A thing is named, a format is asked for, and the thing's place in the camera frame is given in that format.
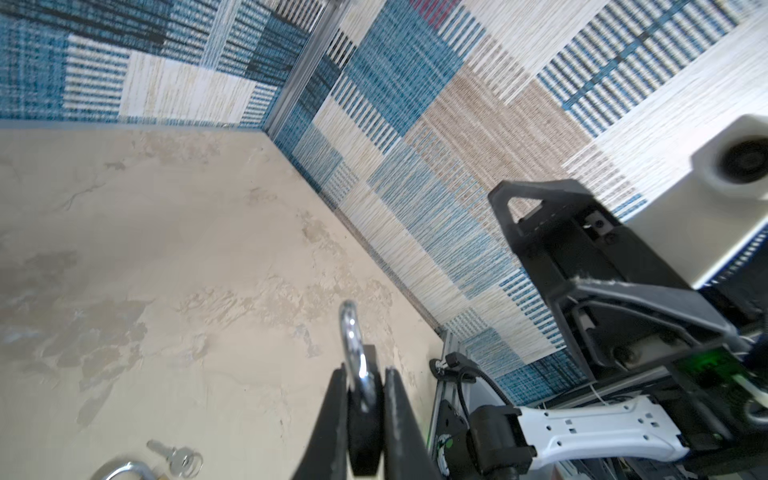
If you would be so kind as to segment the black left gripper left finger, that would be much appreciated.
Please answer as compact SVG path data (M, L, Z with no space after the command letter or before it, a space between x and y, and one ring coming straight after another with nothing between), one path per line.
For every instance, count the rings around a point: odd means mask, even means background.
M293 479L347 478L348 386L344 367L335 369L310 440Z

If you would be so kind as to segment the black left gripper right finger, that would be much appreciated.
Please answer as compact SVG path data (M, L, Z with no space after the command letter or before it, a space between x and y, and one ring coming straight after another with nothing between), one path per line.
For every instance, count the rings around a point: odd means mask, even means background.
M411 408L400 373L385 371L384 477L388 480L441 479Z

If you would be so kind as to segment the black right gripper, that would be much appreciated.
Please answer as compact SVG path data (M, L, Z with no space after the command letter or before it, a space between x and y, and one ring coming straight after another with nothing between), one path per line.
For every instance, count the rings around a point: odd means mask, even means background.
M503 180L488 200L588 380L745 350L737 327L580 182Z

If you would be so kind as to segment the small black padlock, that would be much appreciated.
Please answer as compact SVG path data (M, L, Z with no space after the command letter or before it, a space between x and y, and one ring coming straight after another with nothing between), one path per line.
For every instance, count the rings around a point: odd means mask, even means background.
M347 372L348 456L355 476L375 476L383 451L383 386L373 344L366 343L352 300L339 308Z

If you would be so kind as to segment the brass padlock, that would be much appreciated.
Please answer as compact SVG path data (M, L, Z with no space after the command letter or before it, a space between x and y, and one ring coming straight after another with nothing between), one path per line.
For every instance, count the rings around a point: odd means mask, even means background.
M141 480L157 480L158 476L144 462L126 459L111 460L99 467L92 480L113 480L123 474L133 474Z

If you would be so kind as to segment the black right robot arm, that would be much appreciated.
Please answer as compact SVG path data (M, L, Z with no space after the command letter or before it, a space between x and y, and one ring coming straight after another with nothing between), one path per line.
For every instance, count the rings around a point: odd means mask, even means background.
M647 461L655 473L738 473L767 462L767 290L757 255L695 289L575 180L499 183L489 203L566 354L609 402L531 408L466 386L500 385L452 352L430 363L456 386L436 408L433 456L447 479L517 479L564 462Z

